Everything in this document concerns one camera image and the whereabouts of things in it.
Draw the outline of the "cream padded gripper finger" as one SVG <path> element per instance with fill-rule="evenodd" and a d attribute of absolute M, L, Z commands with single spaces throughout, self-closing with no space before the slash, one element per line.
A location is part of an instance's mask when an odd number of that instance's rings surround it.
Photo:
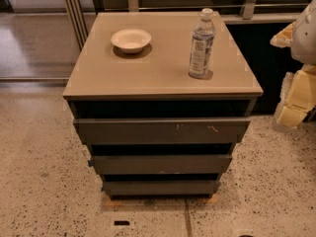
<path fill-rule="evenodd" d="M 316 66 L 303 65 L 295 73 L 286 72 L 279 97 L 272 128 L 293 131 L 316 106 Z"/>

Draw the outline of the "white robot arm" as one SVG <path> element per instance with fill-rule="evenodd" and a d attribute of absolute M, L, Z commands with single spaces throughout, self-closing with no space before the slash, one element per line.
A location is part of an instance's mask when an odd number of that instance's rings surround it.
<path fill-rule="evenodd" d="M 295 22 L 273 36 L 270 44 L 289 47 L 291 57 L 303 64 L 297 72 L 285 74 L 273 119 L 275 131 L 290 132 L 316 106 L 316 0 L 310 2 Z"/>

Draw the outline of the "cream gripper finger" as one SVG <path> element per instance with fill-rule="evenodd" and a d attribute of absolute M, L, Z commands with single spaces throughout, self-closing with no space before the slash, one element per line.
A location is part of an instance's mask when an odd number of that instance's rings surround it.
<path fill-rule="evenodd" d="M 274 35 L 270 40 L 270 44 L 279 48 L 291 47 L 292 31 L 294 25 L 295 23 L 292 22 L 283 30 Z"/>

